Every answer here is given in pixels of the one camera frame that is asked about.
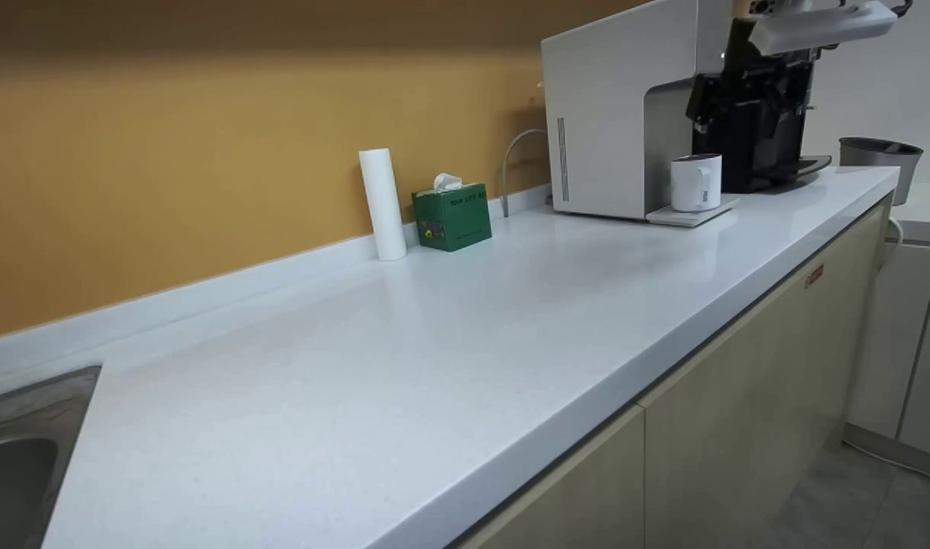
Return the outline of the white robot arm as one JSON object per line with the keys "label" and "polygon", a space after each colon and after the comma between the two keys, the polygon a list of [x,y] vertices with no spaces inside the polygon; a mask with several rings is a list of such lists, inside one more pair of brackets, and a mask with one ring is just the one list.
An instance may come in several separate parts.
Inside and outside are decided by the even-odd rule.
{"label": "white robot arm", "polygon": [[886,6],[884,0],[840,0],[835,6],[814,6],[811,0],[773,0],[754,16],[748,41],[758,54],[787,54],[808,50],[830,50],[849,38],[886,34],[912,4]]}

